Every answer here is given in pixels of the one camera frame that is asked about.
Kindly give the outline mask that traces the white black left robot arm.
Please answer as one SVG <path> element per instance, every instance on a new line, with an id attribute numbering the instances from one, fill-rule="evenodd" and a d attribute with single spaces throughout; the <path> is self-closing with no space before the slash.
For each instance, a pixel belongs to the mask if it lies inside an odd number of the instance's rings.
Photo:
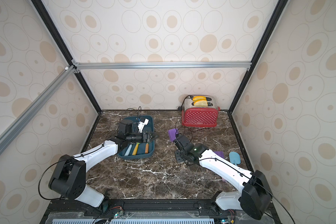
<path id="1" fill-rule="evenodd" d="M 86 184 L 86 173 L 104 159 L 122 151 L 130 143 L 151 143 L 156 138 L 158 135 L 150 131 L 126 133 L 113 136 L 84 153 L 74 156 L 64 155 L 54 164 L 56 167 L 48 188 L 64 198 L 98 208 L 105 196 Z"/>

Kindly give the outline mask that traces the green shovel wooden handle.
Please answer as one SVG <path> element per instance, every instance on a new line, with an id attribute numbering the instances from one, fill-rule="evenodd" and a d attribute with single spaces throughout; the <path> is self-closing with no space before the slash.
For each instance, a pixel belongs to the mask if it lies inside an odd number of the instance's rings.
<path id="1" fill-rule="evenodd" d="M 145 154 L 148 154 L 149 153 L 149 144 L 147 143 L 145 145 Z"/>

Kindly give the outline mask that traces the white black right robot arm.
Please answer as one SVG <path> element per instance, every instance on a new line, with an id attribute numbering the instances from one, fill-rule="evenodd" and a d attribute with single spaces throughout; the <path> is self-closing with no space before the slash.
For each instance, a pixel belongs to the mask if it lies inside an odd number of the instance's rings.
<path id="1" fill-rule="evenodd" d="M 273 197 L 262 172 L 242 169 L 221 158 L 207 146 L 201 143 L 194 145 L 183 134 L 178 135 L 173 142 L 186 164 L 198 164 L 219 175 L 236 189 L 217 195 L 215 204 L 219 209 L 243 210 L 256 220 L 262 219 Z"/>

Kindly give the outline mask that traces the blue shovel light blue handle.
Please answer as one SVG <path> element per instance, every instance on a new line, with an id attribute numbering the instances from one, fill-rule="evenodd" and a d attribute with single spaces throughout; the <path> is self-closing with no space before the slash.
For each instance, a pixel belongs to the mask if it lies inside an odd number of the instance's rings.
<path id="1" fill-rule="evenodd" d="M 128 148 L 127 148 L 127 150 L 126 150 L 124 156 L 129 156 L 129 154 L 130 154 L 130 152 L 131 152 L 131 149 L 132 149 L 132 146 L 133 146 L 132 144 L 130 144 L 130 145 L 128 146 Z"/>

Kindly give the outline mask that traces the teal plastic storage box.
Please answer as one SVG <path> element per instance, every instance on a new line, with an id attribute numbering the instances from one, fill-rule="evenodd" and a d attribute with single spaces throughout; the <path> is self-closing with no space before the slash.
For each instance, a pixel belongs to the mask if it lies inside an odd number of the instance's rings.
<path id="1" fill-rule="evenodd" d="M 117 137 L 124 140 L 118 156 L 124 160 L 151 157 L 155 150 L 154 121 L 149 115 L 127 117 L 119 122 Z"/>

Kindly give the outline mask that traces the green shovel yellow handle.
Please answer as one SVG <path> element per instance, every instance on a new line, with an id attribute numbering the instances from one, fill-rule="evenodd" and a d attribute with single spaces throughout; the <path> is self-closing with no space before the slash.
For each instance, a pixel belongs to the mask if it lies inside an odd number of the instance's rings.
<path id="1" fill-rule="evenodd" d="M 134 150 L 133 150 L 133 152 L 132 152 L 132 155 L 137 155 L 139 145 L 140 145 L 140 143 L 136 143 L 136 145 L 135 145 L 135 147 L 134 147 Z"/>

